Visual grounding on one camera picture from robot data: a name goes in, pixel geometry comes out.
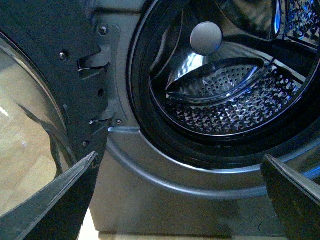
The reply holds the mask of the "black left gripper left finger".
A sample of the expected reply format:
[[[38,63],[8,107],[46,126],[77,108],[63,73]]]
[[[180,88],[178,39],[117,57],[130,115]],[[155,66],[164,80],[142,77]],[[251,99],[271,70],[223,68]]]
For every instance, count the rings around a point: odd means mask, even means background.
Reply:
[[[0,218],[2,240],[76,240],[98,176],[92,152]]]

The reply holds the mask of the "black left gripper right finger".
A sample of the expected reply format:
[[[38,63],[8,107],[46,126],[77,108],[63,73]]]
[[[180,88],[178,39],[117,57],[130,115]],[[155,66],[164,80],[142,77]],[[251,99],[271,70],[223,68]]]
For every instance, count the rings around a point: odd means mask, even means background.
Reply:
[[[289,240],[320,238],[320,186],[266,154],[260,166],[268,197]]]

